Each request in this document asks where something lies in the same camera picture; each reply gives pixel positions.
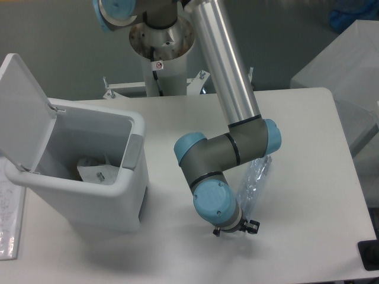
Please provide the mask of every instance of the white table surface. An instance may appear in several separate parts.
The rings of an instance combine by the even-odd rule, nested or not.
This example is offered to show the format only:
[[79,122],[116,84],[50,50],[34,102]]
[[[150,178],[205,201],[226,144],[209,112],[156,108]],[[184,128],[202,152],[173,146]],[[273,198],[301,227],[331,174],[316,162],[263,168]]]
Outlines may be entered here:
[[[227,131],[215,95],[91,101],[147,123],[150,188],[141,229],[118,234],[70,225],[28,190],[18,259],[0,283],[306,283],[379,276],[357,242],[375,239],[338,114],[326,89],[257,92],[282,133],[253,212],[257,235],[212,235],[195,212],[173,147],[180,136]],[[236,187],[246,166],[226,172]]]

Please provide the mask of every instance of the light blue joint cap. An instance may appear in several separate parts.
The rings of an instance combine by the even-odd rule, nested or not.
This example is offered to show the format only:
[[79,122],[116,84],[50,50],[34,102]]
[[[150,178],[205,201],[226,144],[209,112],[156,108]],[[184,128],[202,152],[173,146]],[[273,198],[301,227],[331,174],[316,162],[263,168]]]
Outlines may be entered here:
[[231,219],[236,209],[236,198],[226,183],[209,179],[196,188],[194,205],[201,218],[217,225]]
[[198,143],[200,140],[207,139],[203,133],[201,132],[193,132],[188,133],[175,143],[174,146],[174,152],[176,155],[176,158],[178,159],[178,163],[180,164],[182,158],[184,157],[185,153],[196,143]]
[[126,20],[136,6],[136,0],[101,0],[107,14],[117,20]]
[[102,16],[101,16],[101,13],[100,13],[100,9],[99,9],[99,2],[98,2],[98,0],[92,0],[92,4],[94,6],[96,17],[97,17],[97,20],[100,23],[102,31],[105,31],[106,33],[109,33],[111,30],[107,27],[107,25],[105,24],[104,20],[102,19]]
[[280,134],[280,130],[277,127],[276,123],[273,120],[264,120],[267,125],[268,131],[268,142],[266,155],[269,155],[275,151],[277,151],[282,144],[282,135]]

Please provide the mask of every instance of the blue object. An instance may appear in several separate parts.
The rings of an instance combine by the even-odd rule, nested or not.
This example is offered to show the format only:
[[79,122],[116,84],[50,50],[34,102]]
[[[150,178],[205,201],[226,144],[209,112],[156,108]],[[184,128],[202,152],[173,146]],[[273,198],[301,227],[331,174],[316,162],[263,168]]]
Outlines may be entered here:
[[218,225],[233,216],[236,198],[226,183],[209,179],[196,188],[194,205],[201,218],[213,225]]
[[336,0],[329,24],[336,32],[342,33],[355,20],[374,20],[378,11],[379,0]]
[[203,133],[201,132],[193,132],[188,133],[175,143],[174,145],[174,152],[176,155],[176,158],[178,159],[178,163],[180,164],[182,158],[184,157],[185,153],[196,143],[198,143],[200,140],[207,139]]
[[107,14],[117,20],[126,20],[136,6],[136,0],[101,0]]
[[280,134],[280,130],[273,120],[264,120],[264,121],[267,125],[267,130],[268,130],[267,149],[264,155],[266,156],[277,151],[280,148],[282,144],[282,135]]
[[96,14],[97,20],[100,23],[102,31],[105,31],[106,33],[109,33],[111,30],[107,27],[107,25],[105,24],[104,20],[102,19],[98,0],[92,0],[92,4],[94,6],[95,14]]

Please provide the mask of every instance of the trash bin lid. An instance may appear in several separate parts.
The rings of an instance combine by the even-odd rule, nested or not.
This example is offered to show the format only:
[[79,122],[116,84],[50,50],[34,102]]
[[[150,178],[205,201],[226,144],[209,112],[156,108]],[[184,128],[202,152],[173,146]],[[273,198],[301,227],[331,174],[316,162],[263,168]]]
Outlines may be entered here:
[[56,122],[56,111],[20,55],[0,67],[0,152],[19,170],[35,171]]

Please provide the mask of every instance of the gray floor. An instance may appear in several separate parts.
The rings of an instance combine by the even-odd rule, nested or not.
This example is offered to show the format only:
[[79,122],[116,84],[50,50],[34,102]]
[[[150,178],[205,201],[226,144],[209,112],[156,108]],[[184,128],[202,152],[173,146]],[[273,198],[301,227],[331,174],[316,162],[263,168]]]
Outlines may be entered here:
[[[287,89],[290,79],[337,34],[328,26],[332,0],[225,0],[257,90]],[[142,81],[129,29],[103,33],[91,0],[0,1],[0,62],[19,53],[47,96],[97,99],[109,83]],[[198,46],[188,76],[207,70]]]

